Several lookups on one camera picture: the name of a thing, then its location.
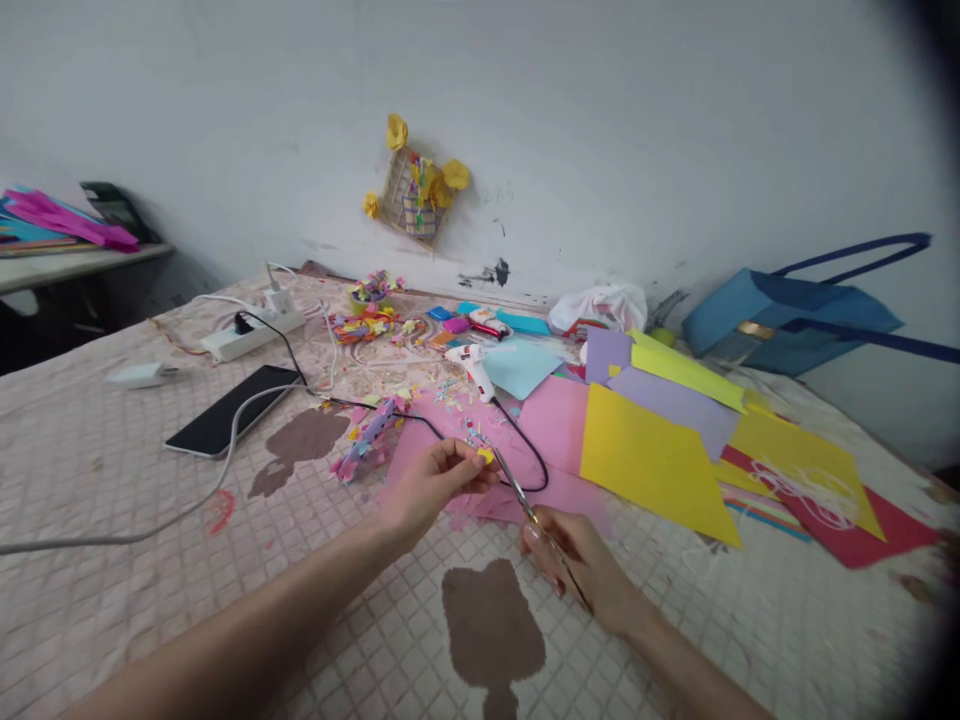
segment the desk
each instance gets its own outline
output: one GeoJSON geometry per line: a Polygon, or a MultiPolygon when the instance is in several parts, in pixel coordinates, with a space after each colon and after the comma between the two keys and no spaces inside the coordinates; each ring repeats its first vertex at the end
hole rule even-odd
{"type": "Polygon", "coordinates": [[[133,265],[172,252],[172,245],[157,243],[141,245],[140,252],[129,254],[114,250],[89,250],[59,255],[0,258],[0,295],[133,265]]]}
{"type": "MultiPolygon", "coordinates": [[[[348,314],[351,283],[304,278],[291,285],[298,307],[314,306],[316,293],[332,312],[348,314]]],[[[251,279],[225,294],[253,301],[266,287],[251,279]]],[[[437,298],[392,299],[403,316],[426,319],[423,337],[440,330],[425,313],[437,298]]],[[[227,303],[195,299],[157,320],[178,344],[195,348],[233,312],[227,303]]],[[[325,378],[332,347],[322,321],[290,333],[290,342],[307,377],[325,378]]],[[[425,344],[398,349],[380,338],[342,351],[338,397],[435,388],[458,377],[425,344]],[[411,354],[426,362],[411,364],[411,354]]],[[[141,323],[0,378],[0,407],[16,418],[5,426],[0,542],[144,531],[194,502],[216,482],[220,463],[164,450],[163,440],[264,363],[289,364],[282,343],[217,366],[175,351],[141,323]],[[170,385],[103,386],[112,369],[161,360],[181,368],[170,385]]],[[[956,506],[927,495],[930,479],[799,383],[752,371],[741,380],[852,452],[864,483],[904,511],[934,527],[955,517],[956,506]]],[[[0,718],[57,715],[123,665],[375,512],[387,465],[363,467],[350,485],[330,476],[351,444],[346,431],[325,458],[297,463],[269,497],[252,493],[257,474],[276,460],[267,438],[311,404],[306,393],[291,393],[238,445],[223,502],[157,537],[0,558],[0,718]]],[[[924,640],[939,606],[915,598],[901,578],[916,577],[934,598],[944,596],[937,548],[854,572],[817,543],[744,518],[743,549],[712,555],[691,531],[615,496],[606,502],[616,538],[610,547],[630,577],[779,720],[881,716],[927,667],[924,640]]],[[[671,717],[627,647],[569,593],[558,599],[521,558],[517,527],[454,519],[441,514],[414,551],[351,604],[291,676],[276,717],[482,717],[486,691],[466,685],[450,659],[441,583],[450,568],[481,570],[504,557],[546,639],[545,666],[512,685],[519,717],[671,717]]]]}

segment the white wall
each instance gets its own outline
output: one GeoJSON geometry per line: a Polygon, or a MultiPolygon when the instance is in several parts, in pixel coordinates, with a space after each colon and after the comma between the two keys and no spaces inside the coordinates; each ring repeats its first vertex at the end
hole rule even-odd
{"type": "MultiPolygon", "coordinates": [[[[0,180],[142,198],[180,250],[154,308],[312,257],[528,305],[605,281],[653,301],[682,286],[679,320],[744,265],[925,230],[933,250],[859,284],[905,332],[960,344],[945,118],[881,5],[11,3],[0,180]],[[383,182],[389,112],[473,170],[434,257],[360,209],[383,182]],[[458,286],[499,257],[504,287],[458,286]]],[[[955,368],[861,349],[808,379],[910,456],[960,459],[955,368]]]]}

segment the bag handle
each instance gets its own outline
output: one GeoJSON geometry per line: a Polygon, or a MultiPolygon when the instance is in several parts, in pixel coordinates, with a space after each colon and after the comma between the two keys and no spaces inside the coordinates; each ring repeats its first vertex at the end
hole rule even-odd
{"type": "Polygon", "coordinates": [[[862,267],[854,268],[853,270],[840,273],[839,275],[835,275],[832,278],[827,278],[826,280],[820,282],[821,285],[836,285],[839,282],[849,280],[857,275],[863,275],[864,273],[870,272],[871,270],[876,270],[884,265],[890,265],[898,260],[903,260],[911,255],[916,255],[921,250],[926,250],[928,247],[930,247],[930,239],[932,237],[932,235],[928,235],[927,233],[891,235],[888,238],[880,238],[879,240],[871,240],[870,242],[851,245],[850,247],[843,248],[842,250],[834,250],[826,255],[818,255],[815,258],[804,260],[803,262],[796,263],[795,265],[788,265],[785,268],[777,270],[775,273],[771,273],[771,275],[784,276],[787,273],[792,273],[794,270],[802,270],[803,268],[812,267],[813,265],[819,265],[820,263],[836,260],[837,258],[847,257],[848,255],[856,255],[857,253],[867,252],[868,250],[875,250],[878,247],[886,247],[887,245],[909,245],[909,247],[904,248],[900,252],[895,252],[892,255],[877,260],[876,262],[868,263],[862,267]]]}
{"type": "Polygon", "coordinates": [[[904,337],[903,335],[862,330],[861,328],[825,323],[810,318],[796,318],[780,327],[781,330],[790,333],[800,332],[807,328],[833,333],[844,340],[859,340],[861,342],[888,347],[893,350],[908,352],[911,355],[920,355],[921,357],[928,357],[933,360],[941,360],[942,362],[960,365],[960,349],[952,348],[948,345],[938,345],[937,343],[927,342],[926,340],[916,340],[914,338],[904,337]]]}

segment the phone screen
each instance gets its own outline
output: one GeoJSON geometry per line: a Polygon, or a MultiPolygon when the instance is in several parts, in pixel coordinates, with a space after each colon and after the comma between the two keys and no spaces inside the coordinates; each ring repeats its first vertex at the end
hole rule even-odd
{"type": "MultiPolygon", "coordinates": [[[[294,385],[299,382],[301,382],[301,379],[296,370],[264,365],[204,410],[189,425],[167,440],[165,445],[172,450],[183,450],[204,457],[222,455],[230,445],[230,427],[233,424],[233,416],[236,415],[237,410],[245,400],[258,392],[273,387],[294,385]]],[[[240,414],[237,437],[239,438],[245,431],[249,430],[288,391],[283,389],[277,390],[275,393],[267,393],[247,405],[240,414]]]]}

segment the fingernail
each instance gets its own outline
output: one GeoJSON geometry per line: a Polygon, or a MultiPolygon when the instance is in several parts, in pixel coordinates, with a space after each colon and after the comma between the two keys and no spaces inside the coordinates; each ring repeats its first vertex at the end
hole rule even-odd
{"type": "Polygon", "coordinates": [[[528,543],[540,542],[540,528],[533,523],[527,523],[524,525],[523,533],[526,536],[528,543]]]}

